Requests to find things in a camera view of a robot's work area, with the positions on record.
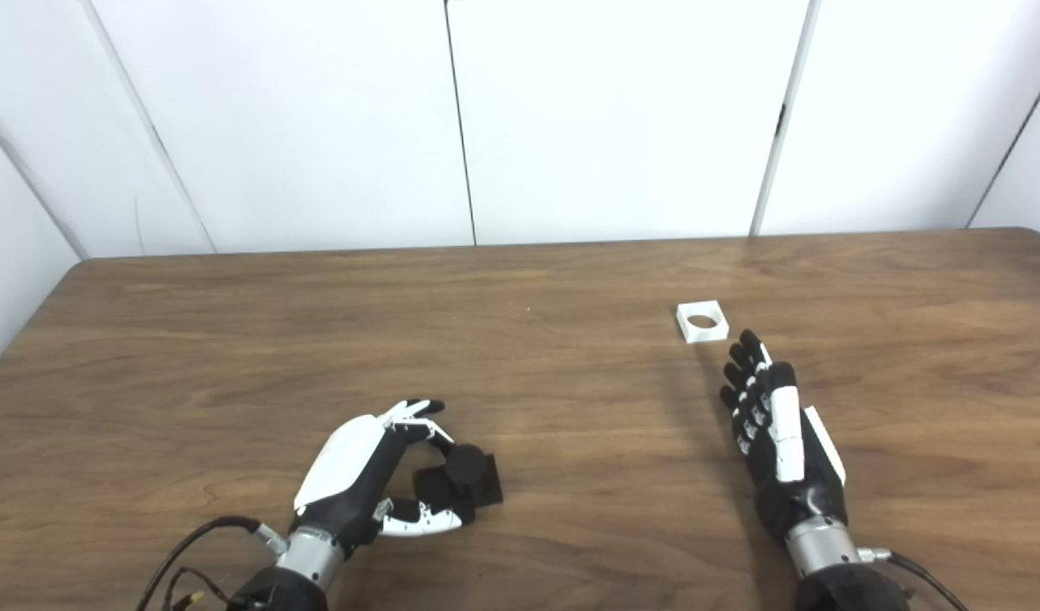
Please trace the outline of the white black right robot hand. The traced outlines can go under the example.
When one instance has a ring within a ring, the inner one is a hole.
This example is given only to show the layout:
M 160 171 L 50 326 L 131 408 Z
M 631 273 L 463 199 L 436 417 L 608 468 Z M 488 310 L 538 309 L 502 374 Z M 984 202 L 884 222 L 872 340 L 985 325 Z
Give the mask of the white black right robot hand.
M 818 411 L 801 402 L 795 368 L 752 329 L 729 349 L 720 399 L 754 487 L 763 529 L 784 539 L 808 519 L 848 524 L 846 471 Z

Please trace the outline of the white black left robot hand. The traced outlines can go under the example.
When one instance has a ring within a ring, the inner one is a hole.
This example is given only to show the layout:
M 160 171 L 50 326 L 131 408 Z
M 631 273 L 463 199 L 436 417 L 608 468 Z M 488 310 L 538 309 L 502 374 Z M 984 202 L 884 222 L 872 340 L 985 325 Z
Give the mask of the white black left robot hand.
M 432 418 L 443 409 L 441 400 L 401 400 L 338 427 L 295 495 L 291 531 L 324 531 L 350 559 L 379 536 L 420 537 L 473 524 L 473 509 L 385 495 L 408 446 L 427 442 L 443 456 L 454 450 L 454 439 Z

